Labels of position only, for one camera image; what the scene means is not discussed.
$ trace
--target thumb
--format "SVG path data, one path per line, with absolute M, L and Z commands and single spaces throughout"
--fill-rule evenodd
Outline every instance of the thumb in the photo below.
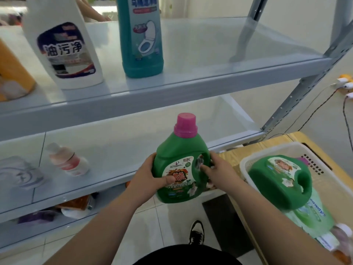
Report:
M 163 188 L 169 184 L 172 184 L 175 182 L 175 178 L 173 176 L 165 176 L 161 178 L 155 178 L 155 181 L 157 183 L 157 188 Z
M 206 165 L 201 165 L 200 170 L 204 172 L 207 176 L 210 176 L 212 174 L 212 168 L 206 166 Z

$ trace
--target yellow canister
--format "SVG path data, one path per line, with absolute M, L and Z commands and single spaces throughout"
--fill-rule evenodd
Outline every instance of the yellow canister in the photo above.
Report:
M 0 56 L 0 102 L 27 95 L 36 81 L 1 39 Z

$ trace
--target small pink and white bottle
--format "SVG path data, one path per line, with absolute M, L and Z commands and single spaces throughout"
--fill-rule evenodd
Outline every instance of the small pink and white bottle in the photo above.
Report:
M 51 162 L 72 177 L 84 175 L 90 169 L 87 160 L 79 157 L 68 147 L 60 147 L 55 142 L 46 146 Z

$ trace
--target toilet illustration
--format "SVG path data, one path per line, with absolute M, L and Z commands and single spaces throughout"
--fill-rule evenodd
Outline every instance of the toilet illustration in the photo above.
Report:
M 144 33 L 145 38 L 138 47 L 139 52 L 142 54 L 148 53 L 151 50 L 156 38 L 156 27 L 153 21 L 148 21 L 146 26 L 147 30 Z

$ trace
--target shoe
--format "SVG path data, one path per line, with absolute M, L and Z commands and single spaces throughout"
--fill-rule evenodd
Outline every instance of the shoe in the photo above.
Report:
M 197 220 L 192 224 L 189 245 L 203 245 L 205 241 L 205 231 L 202 222 Z

